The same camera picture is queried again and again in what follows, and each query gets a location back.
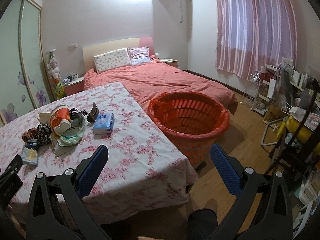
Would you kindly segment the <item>green white sock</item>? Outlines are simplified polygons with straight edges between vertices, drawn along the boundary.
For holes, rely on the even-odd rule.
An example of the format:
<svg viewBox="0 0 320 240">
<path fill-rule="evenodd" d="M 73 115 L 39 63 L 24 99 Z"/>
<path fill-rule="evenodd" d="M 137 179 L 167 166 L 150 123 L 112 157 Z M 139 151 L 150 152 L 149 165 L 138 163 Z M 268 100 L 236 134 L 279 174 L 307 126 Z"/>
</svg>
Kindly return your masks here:
<svg viewBox="0 0 320 240">
<path fill-rule="evenodd" d="M 72 127 L 65 131 L 63 135 L 60 136 L 59 144 L 61 146 L 74 146 L 79 143 L 79 141 L 84 136 L 85 124 L 81 123 L 78 126 Z"/>
</svg>

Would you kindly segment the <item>blue tissue pack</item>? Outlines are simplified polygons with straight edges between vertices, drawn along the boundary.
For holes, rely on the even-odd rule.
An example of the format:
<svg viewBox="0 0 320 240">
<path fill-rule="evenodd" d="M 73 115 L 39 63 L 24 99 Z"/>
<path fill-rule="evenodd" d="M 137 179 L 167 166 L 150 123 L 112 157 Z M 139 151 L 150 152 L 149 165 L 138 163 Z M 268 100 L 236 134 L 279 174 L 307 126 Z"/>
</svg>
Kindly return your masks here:
<svg viewBox="0 0 320 240">
<path fill-rule="evenodd" d="M 101 113 L 98 114 L 94 125 L 94 134 L 110 134 L 113 131 L 114 126 L 114 114 L 113 113 Z"/>
</svg>

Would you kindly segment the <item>brown hair claw clip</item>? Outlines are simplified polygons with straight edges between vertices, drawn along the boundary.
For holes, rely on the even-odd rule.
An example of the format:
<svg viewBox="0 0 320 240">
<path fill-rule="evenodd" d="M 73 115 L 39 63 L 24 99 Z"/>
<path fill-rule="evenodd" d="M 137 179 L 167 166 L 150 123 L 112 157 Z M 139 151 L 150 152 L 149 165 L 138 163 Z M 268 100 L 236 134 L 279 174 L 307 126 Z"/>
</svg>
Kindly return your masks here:
<svg viewBox="0 0 320 240">
<path fill-rule="evenodd" d="M 95 102 L 93 103 L 93 107 L 91 111 L 88 113 L 86 119 L 89 123 L 94 123 L 99 115 L 99 109 Z"/>
</svg>

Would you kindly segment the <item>black white woven pouch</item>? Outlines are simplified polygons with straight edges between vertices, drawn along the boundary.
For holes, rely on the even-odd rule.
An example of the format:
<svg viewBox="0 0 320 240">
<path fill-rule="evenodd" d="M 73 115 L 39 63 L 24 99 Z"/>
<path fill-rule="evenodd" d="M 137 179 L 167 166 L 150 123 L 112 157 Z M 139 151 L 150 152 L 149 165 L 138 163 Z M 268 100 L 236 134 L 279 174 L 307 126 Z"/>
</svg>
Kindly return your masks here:
<svg viewBox="0 0 320 240">
<path fill-rule="evenodd" d="M 78 111 L 76 107 L 69 110 L 69 117 L 71 120 L 84 118 L 88 115 L 86 111 Z"/>
</svg>

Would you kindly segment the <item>red white paper cup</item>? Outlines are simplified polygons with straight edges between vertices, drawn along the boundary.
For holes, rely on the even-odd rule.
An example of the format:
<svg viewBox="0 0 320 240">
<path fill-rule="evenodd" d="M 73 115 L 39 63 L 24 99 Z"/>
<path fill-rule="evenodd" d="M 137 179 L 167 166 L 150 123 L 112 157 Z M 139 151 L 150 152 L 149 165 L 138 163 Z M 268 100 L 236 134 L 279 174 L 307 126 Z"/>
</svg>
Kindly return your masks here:
<svg viewBox="0 0 320 240">
<path fill-rule="evenodd" d="M 49 124 L 52 131 L 58 136 L 63 135 L 71 128 L 71 118 L 68 105 L 60 105 L 53 109 L 49 116 Z"/>
</svg>

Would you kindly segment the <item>black floral scrunchie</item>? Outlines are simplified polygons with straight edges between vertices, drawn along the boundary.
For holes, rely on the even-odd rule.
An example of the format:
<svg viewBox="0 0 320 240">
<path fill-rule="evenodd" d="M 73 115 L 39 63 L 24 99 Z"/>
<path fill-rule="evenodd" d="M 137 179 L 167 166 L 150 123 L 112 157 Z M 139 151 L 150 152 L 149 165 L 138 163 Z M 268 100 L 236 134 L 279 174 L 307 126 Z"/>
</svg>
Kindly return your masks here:
<svg viewBox="0 0 320 240">
<path fill-rule="evenodd" d="M 39 124 L 37 126 L 36 139 L 39 146 L 48 145 L 51 143 L 50 135 L 52 130 L 49 124 Z"/>
</svg>

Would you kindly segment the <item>floral hand cream tube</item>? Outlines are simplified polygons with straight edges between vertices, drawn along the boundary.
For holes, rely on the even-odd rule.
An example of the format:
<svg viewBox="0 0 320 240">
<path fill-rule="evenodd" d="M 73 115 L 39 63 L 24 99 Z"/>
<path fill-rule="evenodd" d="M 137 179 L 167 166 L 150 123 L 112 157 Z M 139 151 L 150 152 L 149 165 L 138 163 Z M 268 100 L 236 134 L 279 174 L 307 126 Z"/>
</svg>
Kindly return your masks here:
<svg viewBox="0 0 320 240">
<path fill-rule="evenodd" d="M 31 139 L 25 143 L 23 152 L 22 152 L 22 161 L 24 165 L 37 166 L 38 165 L 38 156 L 37 149 L 38 141 L 36 139 Z"/>
</svg>

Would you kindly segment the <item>brown leopard scrunchie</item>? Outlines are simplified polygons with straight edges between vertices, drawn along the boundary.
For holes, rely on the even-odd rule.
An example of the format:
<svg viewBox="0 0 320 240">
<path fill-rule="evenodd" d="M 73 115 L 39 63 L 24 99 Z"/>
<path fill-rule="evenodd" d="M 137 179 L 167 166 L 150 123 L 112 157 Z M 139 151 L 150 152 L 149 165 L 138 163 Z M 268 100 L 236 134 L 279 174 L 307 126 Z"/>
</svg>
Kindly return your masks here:
<svg viewBox="0 0 320 240">
<path fill-rule="evenodd" d="M 37 134 L 38 134 L 37 128 L 36 127 L 31 128 L 22 134 L 22 140 L 24 142 L 28 142 L 29 140 L 36 139 Z"/>
</svg>

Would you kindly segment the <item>floral pink white tablecloth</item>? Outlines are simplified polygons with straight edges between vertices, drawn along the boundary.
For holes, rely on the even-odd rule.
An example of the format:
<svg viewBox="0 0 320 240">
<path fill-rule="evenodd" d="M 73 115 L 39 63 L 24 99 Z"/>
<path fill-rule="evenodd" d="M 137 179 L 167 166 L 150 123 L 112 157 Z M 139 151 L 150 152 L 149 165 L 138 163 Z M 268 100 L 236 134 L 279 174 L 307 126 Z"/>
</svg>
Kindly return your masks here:
<svg viewBox="0 0 320 240">
<path fill-rule="evenodd" d="M 99 224 L 128 218 L 140 211 L 185 204 L 186 191 L 197 179 L 189 160 L 151 121 L 145 111 L 119 82 L 99 86 L 52 102 L 11 121 L 1 128 L 1 169 L 24 148 L 22 134 L 38 125 L 39 114 L 68 105 L 89 111 L 97 105 L 101 113 L 113 113 L 114 129 L 110 134 L 96 135 L 85 126 L 81 141 L 67 153 L 56 157 L 51 146 L 38 151 L 34 168 L 22 166 L 23 183 L 11 201 L 13 214 L 25 222 L 27 206 L 35 176 L 60 175 L 89 158 L 100 146 L 108 148 L 109 158 L 84 203 Z"/>
</svg>

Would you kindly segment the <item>black tripod stand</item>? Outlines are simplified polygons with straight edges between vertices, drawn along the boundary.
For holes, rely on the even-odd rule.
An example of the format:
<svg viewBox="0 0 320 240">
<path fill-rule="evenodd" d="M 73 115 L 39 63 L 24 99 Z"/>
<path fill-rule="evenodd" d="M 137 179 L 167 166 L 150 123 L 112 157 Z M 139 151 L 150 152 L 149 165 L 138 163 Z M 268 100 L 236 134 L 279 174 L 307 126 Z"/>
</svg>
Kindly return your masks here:
<svg viewBox="0 0 320 240">
<path fill-rule="evenodd" d="M 292 143 L 296 139 L 297 135 L 299 134 L 300 130 L 304 126 L 307 118 L 309 117 L 311 110 L 313 108 L 313 105 L 316 101 L 316 96 L 319 92 L 319 81 L 317 79 L 313 79 L 309 86 L 313 90 L 313 95 L 311 97 L 310 104 L 308 106 L 308 109 L 306 110 L 305 114 L 303 115 L 302 120 L 299 122 L 299 126 L 297 127 L 295 133 L 293 134 L 292 138 L 288 142 L 287 146 L 284 147 L 284 149 L 278 154 L 276 159 L 271 162 L 269 168 L 265 171 L 264 175 L 268 175 L 278 164 L 280 164 L 281 159 L 284 159 L 285 156 L 287 156 L 291 150 Z"/>
</svg>

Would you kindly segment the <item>orange plastic laundry basket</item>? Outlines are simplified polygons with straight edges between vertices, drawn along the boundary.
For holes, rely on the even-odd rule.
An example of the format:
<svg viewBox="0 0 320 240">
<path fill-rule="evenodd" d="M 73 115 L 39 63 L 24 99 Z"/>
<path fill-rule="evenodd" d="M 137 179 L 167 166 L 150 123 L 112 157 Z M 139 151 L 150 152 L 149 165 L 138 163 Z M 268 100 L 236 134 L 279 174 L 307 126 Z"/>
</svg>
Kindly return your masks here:
<svg viewBox="0 0 320 240">
<path fill-rule="evenodd" d="M 167 138 L 199 167 L 211 145 L 229 129 L 229 111 L 196 92 L 162 93 L 148 106 L 148 116 Z"/>
</svg>

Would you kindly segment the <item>pink left nightstand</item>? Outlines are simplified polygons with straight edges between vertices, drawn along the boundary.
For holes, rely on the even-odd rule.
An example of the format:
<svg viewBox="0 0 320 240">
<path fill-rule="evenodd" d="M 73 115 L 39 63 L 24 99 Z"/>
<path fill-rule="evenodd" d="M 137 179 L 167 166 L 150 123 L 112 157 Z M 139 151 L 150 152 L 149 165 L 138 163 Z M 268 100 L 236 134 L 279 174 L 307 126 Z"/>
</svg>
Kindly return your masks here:
<svg viewBox="0 0 320 240">
<path fill-rule="evenodd" d="M 79 77 L 77 80 L 65 85 L 64 90 L 67 96 L 80 93 L 84 90 L 84 77 Z"/>
</svg>

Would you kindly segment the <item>sliding wardrobe with flower decals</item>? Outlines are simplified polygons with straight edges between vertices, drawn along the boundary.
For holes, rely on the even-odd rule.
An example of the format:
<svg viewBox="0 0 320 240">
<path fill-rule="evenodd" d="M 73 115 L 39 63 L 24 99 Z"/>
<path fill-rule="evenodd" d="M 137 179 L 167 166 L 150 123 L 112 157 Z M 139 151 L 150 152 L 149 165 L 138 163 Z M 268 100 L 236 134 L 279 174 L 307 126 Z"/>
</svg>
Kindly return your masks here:
<svg viewBox="0 0 320 240">
<path fill-rule="evenodd" d="M 12 0 L 1 17 L 1 126 L 54 100 L 40 19 L 33 0 Z"/>
</svg>

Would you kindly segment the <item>cluttered shelf with items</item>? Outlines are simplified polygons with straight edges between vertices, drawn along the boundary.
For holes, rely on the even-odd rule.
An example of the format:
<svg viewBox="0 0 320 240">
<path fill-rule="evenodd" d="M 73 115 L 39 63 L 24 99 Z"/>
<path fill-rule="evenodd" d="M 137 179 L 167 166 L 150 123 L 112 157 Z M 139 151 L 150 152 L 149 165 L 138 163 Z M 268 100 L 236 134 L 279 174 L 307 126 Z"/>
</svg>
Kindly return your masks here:
<svg viewBox="0 0 320 240">
<path fill-rule="evenodd" d="M 261 85 L 257 111 L 263 111 L 264 121 L 271 122 L 287 115 L 302 121 L 306 111 L 310 113 L 304 125 L 311 129 L 319 125 L 319 93 L 312 101 L 314 90 L 308 73 L 300 74 L 293 62 L 283 58 L 279 66 L 260 67 Z"/>
</svg>

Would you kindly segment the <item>bed with coral duvet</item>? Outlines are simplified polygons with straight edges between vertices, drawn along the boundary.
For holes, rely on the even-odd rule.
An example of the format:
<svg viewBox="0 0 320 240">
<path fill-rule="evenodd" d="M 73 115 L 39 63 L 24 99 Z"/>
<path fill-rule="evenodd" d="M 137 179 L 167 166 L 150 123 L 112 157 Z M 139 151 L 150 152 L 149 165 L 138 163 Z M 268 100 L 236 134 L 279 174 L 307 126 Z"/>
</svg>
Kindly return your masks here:
<svg viewBox="0 0 320 240">
<path fill-rule="evenodd" d="M 138 104 L 148 111 L 150 101 L 162 93 L 197 92 L 224 105 L 235 114 L 238 101 L 230 89 L 204 77 L 191 74 L 152 58 L 150 63 L 123 66 L 97 73 L 90 69 L 84 75 L 84 89 L 120 82 Z"/>
</svg>

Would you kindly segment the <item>hanging plush toys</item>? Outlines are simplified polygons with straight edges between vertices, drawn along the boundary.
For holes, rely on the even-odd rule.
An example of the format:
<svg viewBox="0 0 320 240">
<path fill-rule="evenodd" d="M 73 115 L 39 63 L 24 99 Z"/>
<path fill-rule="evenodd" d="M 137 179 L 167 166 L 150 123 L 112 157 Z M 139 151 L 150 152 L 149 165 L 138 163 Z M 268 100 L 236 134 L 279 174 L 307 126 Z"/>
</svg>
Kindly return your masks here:
<svg viewBox="0 0 320 240">
<path fill-rule="evenodd" d="M 46 63 L 47 73 L 52 85 L 54 95 L 57 99 L 65 96 L 63 82 L 61 81 L 60 69 L 55 57 L 55 49 L 47 53 L 48 59 Z"/>
</svg>

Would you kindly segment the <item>floral white pillow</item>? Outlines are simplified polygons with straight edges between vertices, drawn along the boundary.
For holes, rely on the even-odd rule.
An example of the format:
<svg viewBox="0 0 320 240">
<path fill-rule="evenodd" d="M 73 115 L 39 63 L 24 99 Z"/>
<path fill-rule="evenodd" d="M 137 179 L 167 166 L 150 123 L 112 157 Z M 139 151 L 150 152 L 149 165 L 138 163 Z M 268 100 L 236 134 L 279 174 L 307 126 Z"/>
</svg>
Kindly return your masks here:
<svg viewBox="0 0 320 240">
<path fill-rule="evenodd" d="M 95 69 L 98 74 L 118 67 L 130 66 L 131 60 L 127 48 L 121 48 L 94 56 Z"/>
</svg>

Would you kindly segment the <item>beige pink headboard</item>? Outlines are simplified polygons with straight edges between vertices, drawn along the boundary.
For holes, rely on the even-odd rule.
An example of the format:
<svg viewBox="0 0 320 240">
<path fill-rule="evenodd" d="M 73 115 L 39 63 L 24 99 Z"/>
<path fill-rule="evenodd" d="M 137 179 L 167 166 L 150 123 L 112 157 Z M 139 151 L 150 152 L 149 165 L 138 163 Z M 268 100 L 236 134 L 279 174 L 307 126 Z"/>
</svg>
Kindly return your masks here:
<svg viewBox="0 0 320 240">
<path fill-rule="evenodd" d="M 85 47 L 82 49 L 85 70 L 86 72 L 88 72 L 90 69 L 95 68 L 94 56 L 96 55 L 126 47 L 136 48 L 145 46 L 149 47 L 150 55 L 155 54 L 152 37 L 127 38 L 122 40 L 103 42 L 100 44 L 92 45 L 90 47 Z"/>
</svg>

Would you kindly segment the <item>pink striped pillow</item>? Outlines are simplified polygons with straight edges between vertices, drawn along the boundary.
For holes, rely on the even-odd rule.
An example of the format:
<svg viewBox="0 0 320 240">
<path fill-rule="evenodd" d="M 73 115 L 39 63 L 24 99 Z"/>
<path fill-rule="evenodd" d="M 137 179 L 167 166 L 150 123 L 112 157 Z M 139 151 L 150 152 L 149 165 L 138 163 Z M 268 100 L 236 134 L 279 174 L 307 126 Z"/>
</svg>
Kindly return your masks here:
<svg viewBox="0 0 320 240">
<path fill-rule="evenodd" d="M 149 46 L 128 48 L 128 53 L 132 66 L 151 62 Z"/>
</svg>

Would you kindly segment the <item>right nightstand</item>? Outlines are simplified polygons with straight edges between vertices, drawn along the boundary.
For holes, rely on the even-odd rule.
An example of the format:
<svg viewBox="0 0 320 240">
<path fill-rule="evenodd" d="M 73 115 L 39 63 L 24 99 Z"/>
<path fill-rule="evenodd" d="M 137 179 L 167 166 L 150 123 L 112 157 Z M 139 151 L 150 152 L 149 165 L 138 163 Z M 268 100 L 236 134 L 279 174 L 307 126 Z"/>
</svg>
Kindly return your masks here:
<svg viewBox="0 0 320 240">
<path fill-rule="evenodd" d="M 160 61 L 167 64 L 167 65 L 178 68 L 178 61 L 175 59 L 160 59 Z"/>
</svg>

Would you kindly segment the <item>pink striped curtain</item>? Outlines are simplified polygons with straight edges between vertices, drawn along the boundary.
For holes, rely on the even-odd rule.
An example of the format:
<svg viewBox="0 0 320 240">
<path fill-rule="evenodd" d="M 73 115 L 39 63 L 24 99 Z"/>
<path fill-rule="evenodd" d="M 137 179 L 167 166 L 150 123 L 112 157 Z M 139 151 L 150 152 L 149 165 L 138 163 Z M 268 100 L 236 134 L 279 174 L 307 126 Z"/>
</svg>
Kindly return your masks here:
<svg viewBox="0 0 320 240">
<path fill-rule="evenodd" d="M 216 0 L 218 70 L 246 78 L 261 66 L 296 62 L 293 0 Z"/>
</svg>

